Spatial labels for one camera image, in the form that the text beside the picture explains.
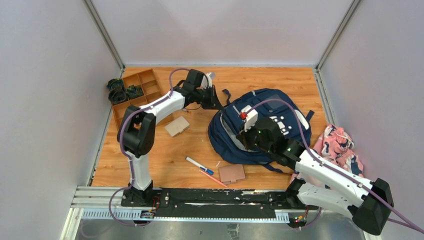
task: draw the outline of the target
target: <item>pink pencil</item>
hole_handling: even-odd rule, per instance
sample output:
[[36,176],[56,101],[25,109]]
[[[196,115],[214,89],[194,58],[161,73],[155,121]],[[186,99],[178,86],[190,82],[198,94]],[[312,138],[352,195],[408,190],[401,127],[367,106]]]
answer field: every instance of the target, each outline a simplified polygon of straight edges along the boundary
[[200,171],[202,174],[206,175],[208,178],[210,178],[210,179],[214,180],[217,184],[219,184],[219,185],[221,185],[221,186],[223,186],[223,187],[228,188],[228,186],[227,186],[227,185],[225,185],[224,183],[222,183],[221,181],[219,181],[219,180],[218,180],[218,179],[216,179],[215,177],[213,177],[213,176],[211,176],[211,175],[207,174],[205,171],[203,171],[203,170],[201,170],[201,169],[199,169],[199,171]]

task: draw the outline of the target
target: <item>gray floor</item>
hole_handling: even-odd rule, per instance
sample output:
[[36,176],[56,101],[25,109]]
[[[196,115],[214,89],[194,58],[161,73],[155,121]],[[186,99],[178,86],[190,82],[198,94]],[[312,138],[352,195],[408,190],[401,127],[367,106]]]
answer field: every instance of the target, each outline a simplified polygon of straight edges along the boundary
[[[280,223],[152,222],[144,227],[120,225],[113,220],[86,220],[84,233],[101,240],[364,240],[363,232],[350,219],[324,213],[311,227],[298,232]],[[78,232],[76,240],[84,240]]]

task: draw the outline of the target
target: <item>blue cap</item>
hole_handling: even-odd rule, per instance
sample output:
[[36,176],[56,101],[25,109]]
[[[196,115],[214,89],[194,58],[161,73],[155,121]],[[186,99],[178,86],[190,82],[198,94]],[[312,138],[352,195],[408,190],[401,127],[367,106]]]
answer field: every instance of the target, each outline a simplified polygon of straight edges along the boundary
[[207,172],[209,175],[214,175],[214,172],[213,172],[213,171],[211,171],[211,170],[209,170],[209,169],[206,169],[206,172]]

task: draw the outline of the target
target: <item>white bracket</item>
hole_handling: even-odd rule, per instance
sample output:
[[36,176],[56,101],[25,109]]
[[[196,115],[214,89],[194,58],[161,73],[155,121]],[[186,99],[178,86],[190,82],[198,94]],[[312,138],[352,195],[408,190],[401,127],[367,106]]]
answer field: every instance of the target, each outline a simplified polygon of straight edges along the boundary
[[[247,105],[241,110],[241,112],[245,113],[251,108],[252,107],[250,105]],[[258,120],[258,112],[255,109],[253,109],[251,112],[247,114],[246,122],[244,123],[244,131],[247,132],[249,129],[251,129],[255,125],[257,120]]]

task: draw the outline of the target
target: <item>pink fabric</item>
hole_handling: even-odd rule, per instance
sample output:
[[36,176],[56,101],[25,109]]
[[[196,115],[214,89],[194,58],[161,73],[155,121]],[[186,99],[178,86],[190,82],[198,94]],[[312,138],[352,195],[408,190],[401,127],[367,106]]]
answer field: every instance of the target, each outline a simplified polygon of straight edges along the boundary
[[[362,165],[358,156],[352,151],[353,147],[354,142],[343,127],[328,124],[324,132],[318,137],[313,149],[321,157],[334,165],[363,177],[364,165]],[[296,173],[293,173],[290,182],[297,176]]]

